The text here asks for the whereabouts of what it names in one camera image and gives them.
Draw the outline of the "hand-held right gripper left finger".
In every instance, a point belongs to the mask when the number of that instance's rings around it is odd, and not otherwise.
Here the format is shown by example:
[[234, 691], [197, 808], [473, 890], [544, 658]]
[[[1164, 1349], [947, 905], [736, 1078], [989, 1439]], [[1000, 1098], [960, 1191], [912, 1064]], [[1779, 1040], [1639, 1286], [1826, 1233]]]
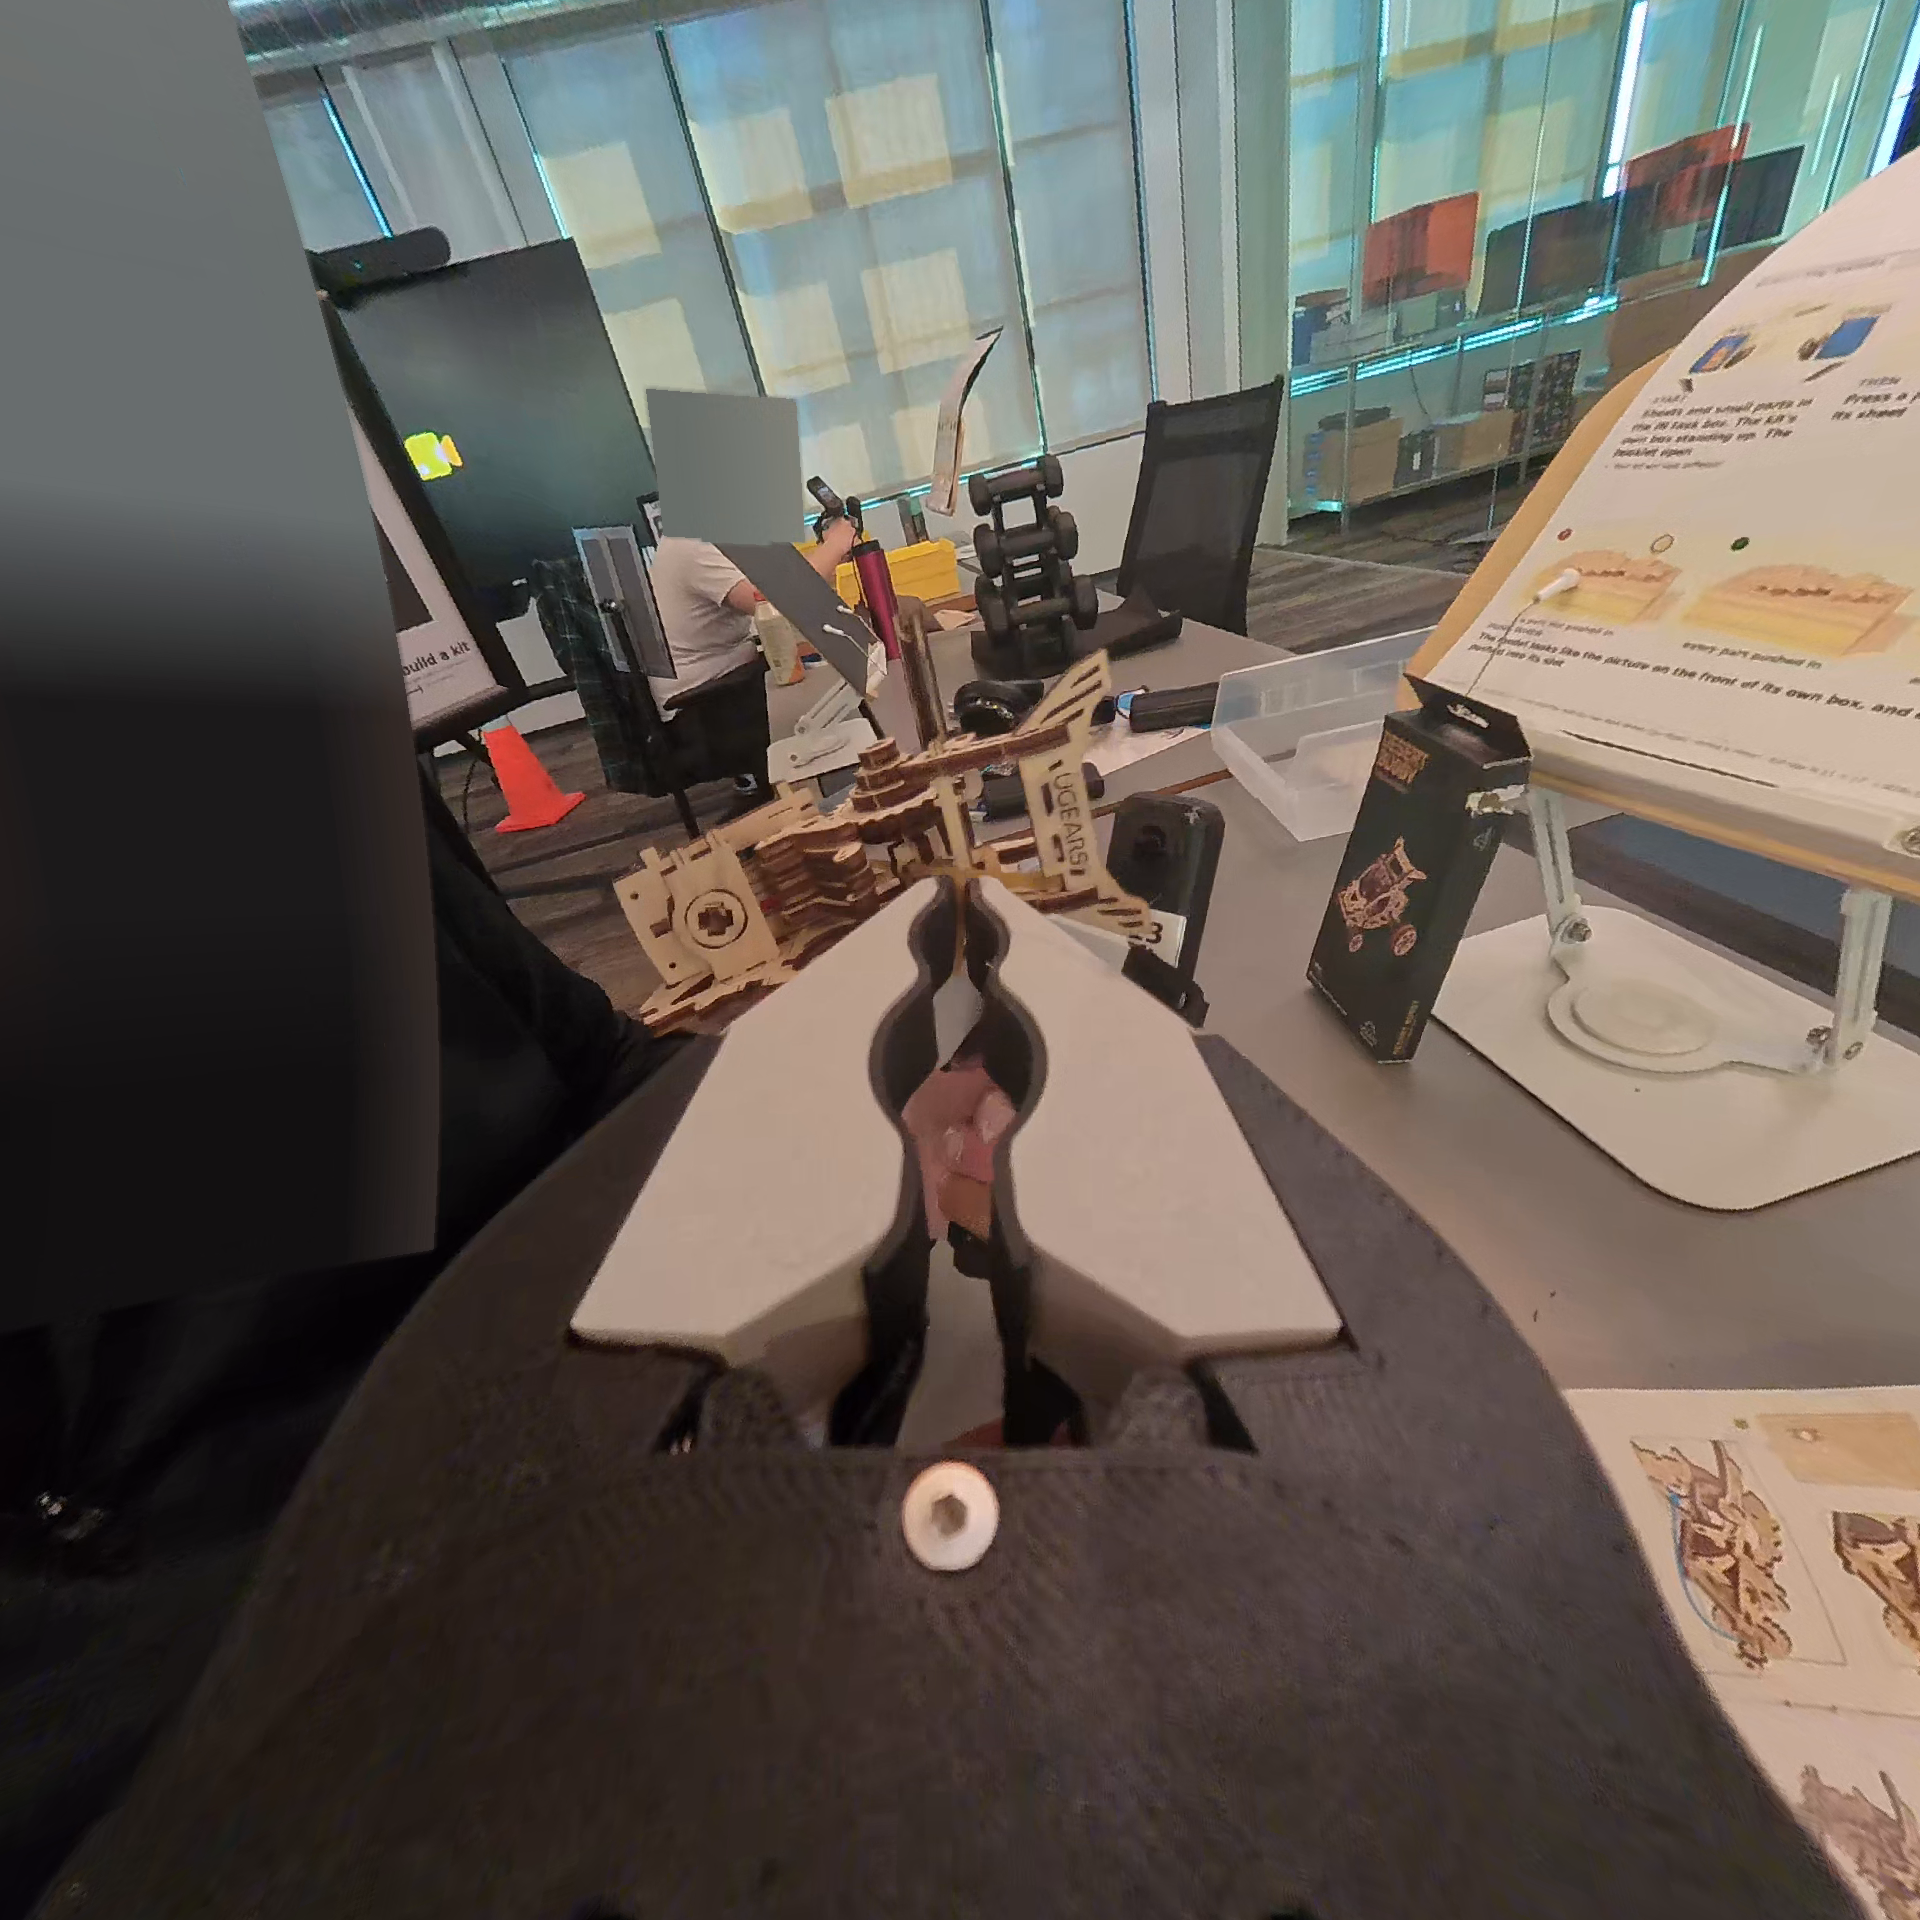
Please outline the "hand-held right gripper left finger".
[[959, 895], [911, 886], [731, 1023], [569, 1330], [765, 1377], [836, 1447], [887, 1447], [928, 1334], [922, 1157]]

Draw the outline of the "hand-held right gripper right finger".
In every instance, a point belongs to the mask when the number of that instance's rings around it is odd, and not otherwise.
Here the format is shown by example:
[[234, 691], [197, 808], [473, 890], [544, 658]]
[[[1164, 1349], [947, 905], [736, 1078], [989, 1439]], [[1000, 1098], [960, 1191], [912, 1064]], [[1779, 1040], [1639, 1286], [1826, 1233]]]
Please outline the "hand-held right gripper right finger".
[[1187, 1019], [1000, 881], [965, 897], [993, 1151], [1001, 1439], [1085, 1430], [1143, 1374], [1336, 1353], [1339, 1312]]

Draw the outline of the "wooden model frame assembly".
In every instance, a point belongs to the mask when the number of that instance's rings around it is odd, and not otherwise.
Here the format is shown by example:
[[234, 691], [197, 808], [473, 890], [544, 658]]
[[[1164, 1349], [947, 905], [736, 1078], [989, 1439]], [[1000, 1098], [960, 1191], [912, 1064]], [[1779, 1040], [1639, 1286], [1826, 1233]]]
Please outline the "wooden model frame assembly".
[[948, 737], [855, 758], [851, 792], [821, 806], [779, 784], [771, 806], [687, 848], [648, 850], [615, 897], [659, 971], [642, 1024], [679, 1034], [772, 992], [920, 881], [1000, 881], [1045, 917], [1127, 944], [1162, 921], [1109, 871], [1085, 760], [1107, 653], [1071, 669], [1009, 737]]

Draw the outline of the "dark model kit box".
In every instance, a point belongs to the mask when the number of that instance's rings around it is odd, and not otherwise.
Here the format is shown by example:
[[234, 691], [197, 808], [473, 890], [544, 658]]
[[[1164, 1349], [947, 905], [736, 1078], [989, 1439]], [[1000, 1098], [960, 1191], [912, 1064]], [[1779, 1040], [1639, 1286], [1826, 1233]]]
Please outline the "dark model kit box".
[[1521, 723], [1412, 680], [1384, 721], [1308, 983], [1380, 1066], [1421, 1042], [1487, 883], [1503, 823], [1530, 792]]

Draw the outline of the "person's left hand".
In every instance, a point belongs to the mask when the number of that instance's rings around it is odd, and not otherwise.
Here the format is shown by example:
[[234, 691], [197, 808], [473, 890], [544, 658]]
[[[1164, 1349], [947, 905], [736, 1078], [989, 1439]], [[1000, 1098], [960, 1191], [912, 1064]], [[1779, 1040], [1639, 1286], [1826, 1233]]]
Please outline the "person's left hand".
[[977, 1055], [938, 1069], [906, 1102], [928, 1233], [959, 1229], [979, 1241], [993, 1237], [995, 1154], [1015, 1123], [1015, 1102]]

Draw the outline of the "clear plastic container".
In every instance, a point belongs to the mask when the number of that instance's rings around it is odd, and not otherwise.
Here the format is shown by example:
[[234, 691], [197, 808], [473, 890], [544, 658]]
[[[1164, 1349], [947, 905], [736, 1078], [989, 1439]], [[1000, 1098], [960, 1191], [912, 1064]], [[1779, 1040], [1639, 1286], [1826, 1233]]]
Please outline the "clear plastic container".
[[1213, 755], [1298, 843], [1346, 838], [1385, 715], [1432, 632], [1239, 669], [1217, 683]]

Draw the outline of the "rack of black dumbbells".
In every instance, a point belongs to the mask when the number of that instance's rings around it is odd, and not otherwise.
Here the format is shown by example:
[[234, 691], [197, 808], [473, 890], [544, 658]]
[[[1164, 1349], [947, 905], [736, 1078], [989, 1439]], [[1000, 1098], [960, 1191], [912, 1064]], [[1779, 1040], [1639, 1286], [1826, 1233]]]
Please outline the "rack of black dumbbells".
[[1036, 682], [1065, 673], [1097, 626], [1097, 590], [1072, 573], [1080, 535], [1061, 505], [1063, 463], [977, 474], [977, 621], [971, 658], [987, 680]]

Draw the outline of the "black chair back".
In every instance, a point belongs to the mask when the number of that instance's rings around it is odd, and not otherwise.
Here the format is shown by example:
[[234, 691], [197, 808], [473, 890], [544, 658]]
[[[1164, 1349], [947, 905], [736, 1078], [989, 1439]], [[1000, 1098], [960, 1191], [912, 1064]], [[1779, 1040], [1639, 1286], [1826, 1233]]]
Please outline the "black chair back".
[[1152, 400], [1116, 593], [1247, 635], [1248, 590], [1287, 382]]

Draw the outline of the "yellow storage bin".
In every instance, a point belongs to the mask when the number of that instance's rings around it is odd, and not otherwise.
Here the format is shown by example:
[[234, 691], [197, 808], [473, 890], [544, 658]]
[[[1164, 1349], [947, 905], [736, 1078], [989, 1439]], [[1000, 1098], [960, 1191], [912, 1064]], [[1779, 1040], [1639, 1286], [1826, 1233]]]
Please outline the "yellow storage bin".
[[[883, 558], [897, 607], [907, 600], [922, 601], [925, 609], [938, 609], [965, 597], [951, 541], [925, 541], [901, 550], [883, 550]], [[843, 607], [867, 607], [861, 575], [851, 557], [835, 573], [832, 587]]]

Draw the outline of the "orange traffic cone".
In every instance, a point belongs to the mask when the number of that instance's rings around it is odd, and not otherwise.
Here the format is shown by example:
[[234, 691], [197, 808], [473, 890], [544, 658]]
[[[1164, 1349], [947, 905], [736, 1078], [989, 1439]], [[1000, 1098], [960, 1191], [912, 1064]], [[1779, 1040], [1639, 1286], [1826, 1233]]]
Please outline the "orange traffic cone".
[[480, 739], [505, 806], [493, 833], [541, 833], [561, 825], [585, 803], [583, 792], [562, 789], [517, 728], [499, 726]]

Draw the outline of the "black office chair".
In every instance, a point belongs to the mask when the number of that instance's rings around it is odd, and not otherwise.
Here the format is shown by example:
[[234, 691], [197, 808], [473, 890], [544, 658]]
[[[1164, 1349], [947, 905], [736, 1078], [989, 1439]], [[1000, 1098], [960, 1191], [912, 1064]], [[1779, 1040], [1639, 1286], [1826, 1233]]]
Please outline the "black office chair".
[[635, 798], [672, 800], [687, 838], [699, 838], [687, 776], [665, 743], [665, 721], [651, 686], [621, 629], [611, 626], [592, 601], [585, 565], [538, 560], [530, 581], [541, 633], [583, 704], [607, 786]]

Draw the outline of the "open instruction booklet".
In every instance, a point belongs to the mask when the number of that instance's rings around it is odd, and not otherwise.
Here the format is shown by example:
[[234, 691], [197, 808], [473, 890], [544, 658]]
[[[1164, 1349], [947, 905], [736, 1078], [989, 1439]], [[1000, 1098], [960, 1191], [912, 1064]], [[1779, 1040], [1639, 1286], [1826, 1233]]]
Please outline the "open instruction booklet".
[[1919, 1917], [1919, 1387], [1569, 1393], [1696, 1666], [1866, 1914]]

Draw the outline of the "black monitor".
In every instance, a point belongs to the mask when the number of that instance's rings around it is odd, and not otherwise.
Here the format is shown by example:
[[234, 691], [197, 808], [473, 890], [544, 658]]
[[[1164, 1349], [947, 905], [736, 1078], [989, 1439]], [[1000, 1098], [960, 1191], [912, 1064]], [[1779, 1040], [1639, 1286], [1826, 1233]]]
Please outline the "black monitor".
[[493, 621], [576, 530], [642, 527], [656, 463], [573, 242], [455, 263], [416, 229], [309, 269]]

